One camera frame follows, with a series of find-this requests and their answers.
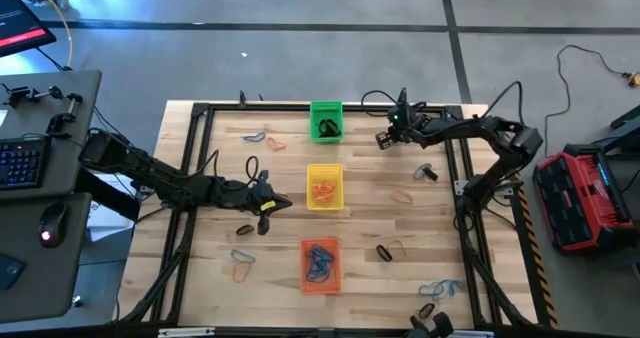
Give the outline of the orange plastic basket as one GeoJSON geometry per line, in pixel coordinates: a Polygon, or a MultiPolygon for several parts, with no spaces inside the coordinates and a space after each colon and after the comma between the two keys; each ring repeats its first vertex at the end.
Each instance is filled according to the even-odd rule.
{"type": "Polygon", "coordinates": [[[300,289],[302,293],[305,295],[335,295],[341,292],[341,287],[340,241],[334,237],[302,240],[300,242],[300,289]],[[325,248],[334,256],[334,262],[330,264],[330,276],[322,283],[311,283],[305,280],[305,273],[310,263],[307,254],[314,245],[325,248]]]}

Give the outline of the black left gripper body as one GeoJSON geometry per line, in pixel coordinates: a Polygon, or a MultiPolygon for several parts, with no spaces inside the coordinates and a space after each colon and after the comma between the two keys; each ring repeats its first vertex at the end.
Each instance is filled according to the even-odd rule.
{"type": "Polygon", "coordinates": [[[227,180],[214,188],[214,206],[220,209],[259,212],[257,189],[237,180],[227,180]]]}

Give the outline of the red black tool case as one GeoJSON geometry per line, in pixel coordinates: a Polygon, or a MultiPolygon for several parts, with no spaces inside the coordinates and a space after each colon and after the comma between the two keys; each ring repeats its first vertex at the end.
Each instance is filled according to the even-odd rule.
{"type": "Polygon", "coordinates": [[[566,145],[535,166],[532,183],[559,253],[609,253],[640,244],[640,222],[632,217],[601,146],[566,145]]]}

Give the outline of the white paper sheet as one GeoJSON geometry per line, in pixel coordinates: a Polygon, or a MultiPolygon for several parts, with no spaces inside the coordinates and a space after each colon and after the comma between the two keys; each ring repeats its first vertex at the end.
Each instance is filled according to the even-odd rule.
{"type": "MultiPolygon", "coordinates": [[[[131,185],[132,179],[122,174],[98,174],[98,178],[116,190],[139,199],[141,195],[131,185]]],[[[109,235],[131,229],[134,222],[115,211],[92,201],[90,205],[87,230],[92,242],[96,242],[109,235]]]]}

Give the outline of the yellow black hazard strip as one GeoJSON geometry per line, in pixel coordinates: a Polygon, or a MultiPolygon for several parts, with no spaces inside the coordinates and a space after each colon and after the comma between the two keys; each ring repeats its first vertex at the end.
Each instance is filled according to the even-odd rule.
{"type": "Polygon", "coordinates": [[[510,175],[508,180],[510,183],[515,184],[513,193],[510,195],[511,211],[516,225],[537,323],[546,328],[558,329],[559,324],[552,301],[548,277],[535,234],[532,215],[528,207],[528,197],[523,188],[525,180],[519,171],[515,171],[510,175]]]}

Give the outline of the black computer mouse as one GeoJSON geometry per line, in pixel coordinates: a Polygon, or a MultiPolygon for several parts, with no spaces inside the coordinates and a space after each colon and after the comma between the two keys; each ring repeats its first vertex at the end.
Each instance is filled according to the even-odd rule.
{"type": "Polygon", "coordinates": [[[56,248],[66,236],[66,214],[69,206],[63,202],[49,205],[39,220],[39,241],[44,248],[56,248]]]}

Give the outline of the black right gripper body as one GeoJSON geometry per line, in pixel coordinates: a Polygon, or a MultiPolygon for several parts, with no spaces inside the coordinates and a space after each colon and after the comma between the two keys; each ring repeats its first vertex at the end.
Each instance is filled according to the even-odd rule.
{"type": "Polygon", "coordinates": [[[412,134],[419,131],[424,115],[410,105],[403,105],[394,114],[394,127],[402,142],[411,142],[412,134]]]}

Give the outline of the black stand base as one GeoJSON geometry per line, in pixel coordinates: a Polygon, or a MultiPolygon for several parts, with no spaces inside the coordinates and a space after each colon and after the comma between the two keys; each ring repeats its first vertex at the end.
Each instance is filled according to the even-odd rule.
{"type": "Polygon", "coordinates": [[[610,123],[610,134],[595,141],[604,151],[640,154],[640,105],[610,123]]]}

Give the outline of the black backlit keyboard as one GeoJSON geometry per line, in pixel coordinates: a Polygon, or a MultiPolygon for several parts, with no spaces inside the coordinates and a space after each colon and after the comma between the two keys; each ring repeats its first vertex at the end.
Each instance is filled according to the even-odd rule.
{"type": "Polygon", "coordinates": [[[0,139],[0,191],[39,188],[50,147],[48,136],[0,139]]]}

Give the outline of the dark flat device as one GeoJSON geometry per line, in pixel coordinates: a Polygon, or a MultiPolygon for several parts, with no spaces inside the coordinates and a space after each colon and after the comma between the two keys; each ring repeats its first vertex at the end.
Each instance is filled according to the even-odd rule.
{"type": "Polygon", "coordinates": [[[19,279],[26,264],[9,255],[0,253],[0,290],[9,290],[19,279]]]}

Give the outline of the green plastic basket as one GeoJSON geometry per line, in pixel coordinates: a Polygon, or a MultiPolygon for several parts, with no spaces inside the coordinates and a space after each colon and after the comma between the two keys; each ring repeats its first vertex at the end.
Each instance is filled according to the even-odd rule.
{"type": "Polygon", "coordinates": [[[310,137],[315,143],[337,143],[344,137],[343,105],[339,101],[313,101],[310,105],[310,137]],[[335,138],[321,138],[318,126],[323,119],[335,121],[342,134],[335,138]]]}

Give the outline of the black aluminium table frame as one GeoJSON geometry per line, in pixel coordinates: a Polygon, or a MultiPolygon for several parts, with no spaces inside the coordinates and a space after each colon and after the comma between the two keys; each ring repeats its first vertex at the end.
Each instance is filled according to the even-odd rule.
{"type": "Polygon", "coordinates": [[[172,165],[195,167],[213,151],[220,159],[208,171],[244,180],[251,156],[269,171],[277,192],[289,195],[292,206],[276,212],[265,235],[238,236],[236,230],[255,225],[247,213],[201,208],[185,270],[175,272],[164,293],[145,315],[148,322],[182,326],[286,327],[307,331],[321,328],[405,328],[410,316],[429,297],[421,285],[446,279],[462,288],[436,307],[461,329],[477,319],[505,322],[507,317],[486,289],[480,275],[463,259],[454,228],[455,180],[486,171],[494,161],[489,145],[480,139],[453,140],[429,148],[399,144],[380,150],[377,132],[383,118],[347,106],[344,139],[317,144],[310,137],[306,104],[250,102],[245,106],[215,102],[171,101],[167,104],[156,146],[157,156],[172,165]],[[260,132],[257,143],[243,137],[260,132]],[[288,146],[273,152],[267,138],[288,146]],[[430,163],[439,176],[415,180],[414,171],[430,163]],[[344,208],[307,209],[309,164],[341,164],[344,208]],[[409,193],[413,204],[394,201],[394,190],[409,193]],[[340,241],[341,292],[305,295],[300,289],[300,242],[334,237],[340,241]],[[383,261],[376,246],[401,240],[407,256],[383,261]],[[237,249],[256,258],[242,284],[232,280],[237,249]]]}

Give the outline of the grey desk top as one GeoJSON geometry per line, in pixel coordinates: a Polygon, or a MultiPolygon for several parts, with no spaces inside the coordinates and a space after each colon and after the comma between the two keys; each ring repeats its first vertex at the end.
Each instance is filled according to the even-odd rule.
{"type": "Polygon", "coordinates": [[[76,93],[84,98],[76,109],[76,121],[64,126],[71,137],[48,136],[51,147],[42,185],[39,188],[0,191],[0,201],[61,196],[74,190],[80,170],[79,154],[88,135],[101,78],[102,73],[98,70],[0,76],[0,115],[4,116],[0,123],[0,139],[48,136],[46,129],[50,119],[68,111],[71,101],[67,96],[76,93]],[[39,92],[57,86],[63,98],[44,97],[39,103],[22,100],[17,108],[12,108],[3,105],[8,94],[2,84],[9,88],[28,86],[39,92]]]}
{"type": "Polygon", "coordinates": [[[71,307],[92,198],[87,193],[59,199],[0,203],[0,253],[26,264],[9,290],[0,290],[0,323],[53,318],[71,307]],[[69,206],[66,236],[56,248],[39,241],[39,220],[51,204],[69,206]]]}

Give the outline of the yellow plastic basket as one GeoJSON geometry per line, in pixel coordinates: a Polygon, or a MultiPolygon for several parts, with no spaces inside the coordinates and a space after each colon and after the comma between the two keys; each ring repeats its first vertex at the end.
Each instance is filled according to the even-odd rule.
{"type": "Polygon", "coordinates": [[[307,209],[311,211],[338,211],[344,208],[344,180],[341,164],[309,164],[307,167],[307,209]],[[329,182],[335,186],[334,202],[327,206],[313,202],[312,184],[329,182]]]}

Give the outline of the blue items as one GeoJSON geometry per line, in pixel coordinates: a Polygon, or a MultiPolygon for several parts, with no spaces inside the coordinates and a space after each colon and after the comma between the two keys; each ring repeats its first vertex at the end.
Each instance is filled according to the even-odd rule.
{"type": "Polygon", "coordinates": [[[330,264],[334,258],[331,255],[316,254],[310,256],[310,264],[306,273],[306,279],[313,282],[326,280],[330,275],[330,264]]]}

